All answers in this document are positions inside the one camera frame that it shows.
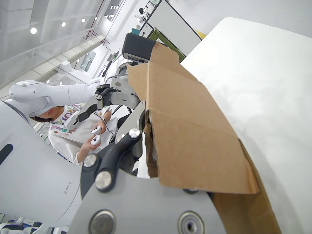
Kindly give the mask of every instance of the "cardboard box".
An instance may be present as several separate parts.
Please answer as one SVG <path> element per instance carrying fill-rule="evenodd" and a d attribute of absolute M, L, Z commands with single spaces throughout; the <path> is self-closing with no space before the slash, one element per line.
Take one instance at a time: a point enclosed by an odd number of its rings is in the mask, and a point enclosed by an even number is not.
<path fill-rule="evenodd" d="M 127 66 L 129 84 L 146 101 L 149 175 L 159 176 L 165 186 L 215 193 L 227 234 L 281 233 L 239 137 L 206 87 L 178 59 L 157 43 L 149 63 Z M 157 164 L 151 156 L 153 141 Z"/>

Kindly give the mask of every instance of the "white table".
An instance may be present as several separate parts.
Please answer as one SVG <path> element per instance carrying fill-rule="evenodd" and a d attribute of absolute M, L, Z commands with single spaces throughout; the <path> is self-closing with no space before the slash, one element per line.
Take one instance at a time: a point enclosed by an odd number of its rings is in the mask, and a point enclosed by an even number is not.
<path fill-rule="evenodd" d="M 225 18 L 182 65 L 242 139 L 282 233 L 312 233 L 312 39 Z"/>

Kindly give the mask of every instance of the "whiteboard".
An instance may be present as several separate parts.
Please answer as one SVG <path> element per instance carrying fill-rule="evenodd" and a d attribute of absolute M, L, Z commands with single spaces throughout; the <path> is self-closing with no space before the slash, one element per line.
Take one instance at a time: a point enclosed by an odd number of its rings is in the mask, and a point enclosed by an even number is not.
<path fill-rule="evenodd" d="M 202 40 L 166 0 L 159 2 L 143 29 L 148 24 L 153 28 L 156 27 L 186 56 Z"/>

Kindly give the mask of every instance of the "yellow floor line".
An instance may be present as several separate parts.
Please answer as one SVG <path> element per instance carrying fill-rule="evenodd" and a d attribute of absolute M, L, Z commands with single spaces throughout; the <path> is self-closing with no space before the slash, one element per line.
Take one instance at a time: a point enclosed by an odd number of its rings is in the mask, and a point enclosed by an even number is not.
<path fill-rule="evenodd" d="M 201 39 L 204 39 L 206 37 L 206 35 L 202 32 L 199 32 L 198 30 L 195 29 L 195 31 L 197 32 L 197 34 L 200 36 Z"/>

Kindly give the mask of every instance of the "woman's hair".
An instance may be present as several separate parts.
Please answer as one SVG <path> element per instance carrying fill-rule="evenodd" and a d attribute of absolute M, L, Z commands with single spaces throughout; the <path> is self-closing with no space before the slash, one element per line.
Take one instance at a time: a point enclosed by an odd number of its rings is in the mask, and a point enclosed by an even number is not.
<path fill-rule="evenodd" d="M 37 122 L 51 122 L 52 121 L 52 118 L 40 118 L 38 116 L 34 116 L 30 118 Z"/>

